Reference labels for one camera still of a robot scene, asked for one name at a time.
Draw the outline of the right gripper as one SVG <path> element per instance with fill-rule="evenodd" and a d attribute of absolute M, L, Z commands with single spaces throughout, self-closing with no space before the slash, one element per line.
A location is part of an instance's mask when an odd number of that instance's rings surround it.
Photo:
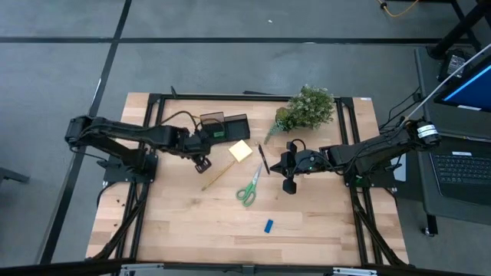
<path fill-rule="evenodd" d="M 304 147 L 303 150 L 298 150 L 298 147 L 295 145 L 295 140 L 287 142 L 287 151 L 282 154 L 283 162 L 280 161 L 270 168 L 272 173 L 274 172 L 285 176 L 283 190 L 289 195 L 294 195 L 297 192 L 297 184 L 294 182 L 294 175 L 300 165 L 301 158 L 305 156 L 305 143 L 303 140 L 300 140 L 300 143 Z"/>

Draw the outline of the black pen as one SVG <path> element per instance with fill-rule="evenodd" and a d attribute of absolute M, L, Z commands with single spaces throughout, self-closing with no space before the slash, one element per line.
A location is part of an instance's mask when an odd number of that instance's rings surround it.
<path fill-rule="evenodd" d="M 264 154 L 263 148 L 262 148 L 262 146 L 260 144 L 258 145 L 258 149 L 259 149 L 259 153 L 260 153 L 260 155 L 262 157 L 262 161 L 263 161 L 263 164 L 265 166 L 266 172 L 268 173 L 268 175 L 270 175 L 269 166 L 268 166 L 267 160 L 265 158 L 265 154 Z"/>

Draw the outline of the green handled scissors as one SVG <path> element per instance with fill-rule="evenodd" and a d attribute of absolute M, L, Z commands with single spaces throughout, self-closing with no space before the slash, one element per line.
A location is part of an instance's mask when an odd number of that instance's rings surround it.
<path fill-rule="evenodd" d="M 242 187 L 236 192 L 236 198 L 242 203 L 244 207 L 249 207 L 256 198 L 256 186 L 261 175 L 262 165 L 259 164 L 257 170 L 255 171 L 252 180 L 245 187 Z"/>

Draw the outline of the yellow pencil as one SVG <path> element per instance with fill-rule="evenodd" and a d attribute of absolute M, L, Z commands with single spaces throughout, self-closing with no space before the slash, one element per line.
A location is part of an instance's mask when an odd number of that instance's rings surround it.
<path fill-rule="evenodd" d="M 201 191 L 207 190 L 219 177 L 221 177 L 228 169 L 230 169 L 233 165 L 235 165 L 236 161 L 232 161 L 230 164 L 228 164 L 225 168 L 223 168 L 221 171 L 219 171 L 210 181 L 207 182 L 202 188 Z"/>

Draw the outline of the black mesh desk organizer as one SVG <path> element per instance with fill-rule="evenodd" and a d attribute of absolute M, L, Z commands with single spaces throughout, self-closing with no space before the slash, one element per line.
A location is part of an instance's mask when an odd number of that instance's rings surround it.
<path fill-rule="evenodd" d="M 207 113 L 200 115 L 199 119 L 212 145 L 250 138 L 249 122 L 245 113 L 233 116 L 226 116 L 223 112 Z M 225 135 L 215 138 L 215 132 L 224 132 Z"/>

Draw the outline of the yellow sticky note pad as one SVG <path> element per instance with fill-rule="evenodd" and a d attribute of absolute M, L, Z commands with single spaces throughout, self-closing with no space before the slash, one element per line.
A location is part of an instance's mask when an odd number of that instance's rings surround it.
<path fill-rule="evenodd" d="M 240 163 L 252 154 L 252 149 L 244 140 L 240 140 L 233 146 L 229 147 L 229 152 L 232 154 L 234 159 Z"/>

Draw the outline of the trailing succulent potted plant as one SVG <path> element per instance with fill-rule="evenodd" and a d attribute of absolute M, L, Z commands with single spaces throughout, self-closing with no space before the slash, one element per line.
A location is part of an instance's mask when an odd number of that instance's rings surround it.
<path fill-rule="evenodd" d="M 286 107 L 280 107 L 276 110 L 275 122 L 270 126 L 263 143 L 267 144 L 272 136 L 281 132 L 289 132 L 294 128 L 295 119 L 291 115 L 290 109 Z"/>

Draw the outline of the grey equipment cart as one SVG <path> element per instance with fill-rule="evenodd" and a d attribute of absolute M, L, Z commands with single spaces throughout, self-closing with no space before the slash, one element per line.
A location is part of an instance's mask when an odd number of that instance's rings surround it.
<path fill-rule="evenodd" d="M 438 81 L 440 62 L 431 58 L 426 48 L 414 52 L 423 102 L 415 116 L 431 122 L 441 136 L 438 147 L 418 153 L 423 207 L 427 214 L 491 225 L 491 206 L 462 202 L 442 196 L 430 160 L 431 153 L 491 153 L 491 113 L 434 103 L 434 98 L 453 81 Z"/>

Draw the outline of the black laptop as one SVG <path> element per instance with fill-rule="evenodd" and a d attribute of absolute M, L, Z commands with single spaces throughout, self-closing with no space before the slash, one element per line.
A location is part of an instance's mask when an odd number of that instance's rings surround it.
<path fill-rule="evenodd" d="M 491 206 L 491 153 L 431 153 L 430 160 L 442 196 Z"/>

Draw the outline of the black power adapter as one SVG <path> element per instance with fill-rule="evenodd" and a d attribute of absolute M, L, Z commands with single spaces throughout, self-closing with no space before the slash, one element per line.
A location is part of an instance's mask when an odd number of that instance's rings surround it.
<path fill-rule="evenodd" d="M 468 54 L 462 49 L 454 49 L 447 52 L 446 57 L 440 67 L 438 81 L 442 82 L 447 79 L 454 71 L 456 73 L 450 78 L 452 81 L 460 79 L 465 69 L 458 68 L 462 66 L 468 58 Z"/>

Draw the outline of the monitor with blue screen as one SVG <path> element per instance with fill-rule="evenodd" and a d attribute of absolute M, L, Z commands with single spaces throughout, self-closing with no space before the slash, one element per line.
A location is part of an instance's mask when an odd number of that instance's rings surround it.
<path fill-rule="evenodd" d="M 466 69 L 463 76 L 438 93 L 433 102 L 491 113 L 491 55 Z"/>

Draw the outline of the black stand legs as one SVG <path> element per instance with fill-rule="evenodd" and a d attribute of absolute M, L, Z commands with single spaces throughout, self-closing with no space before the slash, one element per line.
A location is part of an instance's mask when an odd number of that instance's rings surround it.
<path fill-rule="evenodd" d="M 457 0 L 449 0 L 457 14 L 459 23 L 444 37 L 435 47 L 428 48 L 427 53 L 433 59 L 443 59 L 446 53 L 455 43 L 467 35 L 469 43 L 473 46 L 476 52 L 482 50 L 481 44 L 477 40 L 472 27 L 481 19 L 485 18 L 488 25 L 491 27 L 491 0 L 476 0 L 476 5 L 471 11 L 464 15 L 462 9 L 457 3 Z"/>

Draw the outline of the black aluminium table frame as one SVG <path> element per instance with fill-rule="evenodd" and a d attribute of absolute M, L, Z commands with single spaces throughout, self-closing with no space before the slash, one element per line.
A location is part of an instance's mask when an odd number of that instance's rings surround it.
<path fill-rule="evenodd" d="M 341 113 L 318 130 L 282 133 L 264 144 L 275 111 L 285 106 L 282 96 L 192 95 L 177 97 L 130 93 L 124 106 L 125 123 L 153 123 L 162 116 L 168 123 L 189 126 L 189 115 L 245 113 L 249 119 L 252 154 L 235 163 L 207 190 L 201 188 L 233 160 L 229 145 L 216 145 L 212 167 L 197 173 L 190 162 L 160 154 L 155 180 L 148 186 L 142 215 L 130 227 L 117 253 L 142 262 L 181 262 L 238 265 L 361 266 L 386 264 L 352 209 L 353 192 L 334 173 L 299 176 L 298 191 L 282 190 L 282 176 L 264 172 L 257 197 L 244 207 L 236 192 L 263 164 L 276 163 L 289 140 L 317 149 L 366 140 L 378 133 L 371 99 L 345 97 Z M 265 233 L 266 222 L 273 221 Z"/>

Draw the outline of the silver metal bracket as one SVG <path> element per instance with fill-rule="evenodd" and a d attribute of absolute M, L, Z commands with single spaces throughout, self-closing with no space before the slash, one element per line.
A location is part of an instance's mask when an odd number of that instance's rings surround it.
<path fill-rule="evenodd" d="M 377 276 L 377 271 L 363 268 L 337 268 L 332 270 L 332 276 Z"/>
<path fill-rule="evenodd" d="M 120 276 L 134 276 L 137 272 L 163 270 L 163 263 L 139 263 L 123 264 L 120 268 Z"/>

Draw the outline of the black crossbar rail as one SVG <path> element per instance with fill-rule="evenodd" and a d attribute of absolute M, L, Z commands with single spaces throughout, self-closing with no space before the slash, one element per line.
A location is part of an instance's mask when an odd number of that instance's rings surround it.
<path fill-rule="evenodd" d="M 74 261 L 55 264 L 33 264 L 9 268 L 0 268 L 0 276 L 97 276 L 120 272 L 125 264 L 139 264 L 151 262 L 137 262 L 132 258 L 110 260 Z M 363 268 L 377 271 L 377 276 L 480 276 L 450 271 L 437 271 L 415 268 L 412 266 L 389 266 L 382 264 L 366 264 L 361 267 L 335 266 L 302 266 L 302 265 L 266 265 L 266 264 L 198 264 L 167 262 L 164 269 L 194 270 L 194 271 L 224 271 L 253 275 L 266 272 L 301 272 L 322 273 L 332 275 L 334 267 L 337 268 Z"/>

